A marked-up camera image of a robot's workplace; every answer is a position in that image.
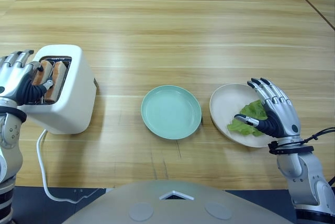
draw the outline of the lettuce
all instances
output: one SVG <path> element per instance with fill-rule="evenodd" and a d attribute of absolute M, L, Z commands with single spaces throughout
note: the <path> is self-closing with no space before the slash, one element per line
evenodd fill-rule
<path fill-rule="evenodd" d="M 253 117 L 259 120 L 267 119 L 266 112 L 262 106 L 260 100 L 254 101 L 241 109 L 240 114 L 247 115 L 249 117 Z M 253 134 L 255 137 L 263 135 L 264 133 L 258 131 L 256 128 L 252 126 L 248 126 L 237 119 L 233 119 L 232 123 L 227 125 L 229 131 L 237 131 L 242 135 Z"/>

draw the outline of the robotic hand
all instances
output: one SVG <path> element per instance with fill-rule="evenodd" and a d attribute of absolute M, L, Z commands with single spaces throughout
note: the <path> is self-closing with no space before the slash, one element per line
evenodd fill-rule
<path fill-rule="evenodd" d="M 235 118 L 274 138 L 299 140 L 300 121 L 287 95 L 266 79 L 251 79 L 248 85 L 260 97 L 267 119 L 257 120 L 242 114 Z"/>
<path fill-rule="evenodd" d="M 10 223 L 12 218 L 15 175 L 23 162 L 18 140 L 27 115 L 17 106 L 37 102 L 53 85 L 52 80 L 32 85 L 36 72 L 43 71 L 39 62 L 26 64 L 33 52 L 15 51 L 0 58 L 0 197 L 6 199 L 0 206 L 0 224 Z"/>
<path fill-rule="evenodd" d="M 277 155 L 277 165 L 288 182 L 298 223 L 335 223 L 335 196 L 322 173 L 312 146 L 300 137 L 300 121 L 287 95 L 266 79 L 251 79 L 247 84 L 258 94 L 267 114 L 257 120 L 237 114 L 235 118 L 261 132 L 278 138 L 269 144 Z"/>

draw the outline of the bread slice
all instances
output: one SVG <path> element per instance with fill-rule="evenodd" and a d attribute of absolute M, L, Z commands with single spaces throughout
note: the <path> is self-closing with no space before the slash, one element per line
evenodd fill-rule
<path fill-rule="evenodd" d="M 55 103 L 58 100 L 59 94 L 62 89 L 66 74 L 66 66 L 63 62 L 56 62 L 53 67 L 52 81 L 53 86 L 47 91 L 44 96 L 44 101 L 47 103 Z"/>
<path fill-rule="evenodd" d="M 44 84 L 50 76 L 52 64 L 49 61 L 42 60 L 41 65 L 43 66 L 43 71 L 37 71 L 36 76 L 32 81 L 33 85 Z"/>

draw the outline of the beige plate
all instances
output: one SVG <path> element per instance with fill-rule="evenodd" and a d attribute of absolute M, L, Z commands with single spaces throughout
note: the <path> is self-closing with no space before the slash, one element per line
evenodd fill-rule
<path fill-rule="evenodd" d="M 238 132 L 230 132 L 227 125 L 232 122 L 234 115 L 247 104 L 258 100 L 257 94 L 245 84 L 226 84 L 217 88 L 209 102 L 210 115 L 215 126 L 229 139 L 247 147 L 267 147 L 274 138 L 261 135 L 255 137 L 250 134 L 241 135 Z"/>

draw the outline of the green plate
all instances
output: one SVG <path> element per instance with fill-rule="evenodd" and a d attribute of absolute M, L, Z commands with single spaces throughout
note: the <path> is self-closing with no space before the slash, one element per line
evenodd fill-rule
<path fill-rule="evenodd" d="M 152 89 L 141 106 L 145 125 L 164 139 L 183 139 L 197 130 L 201 122 L 198 100 L 187 90 L 163 85 Z"/>

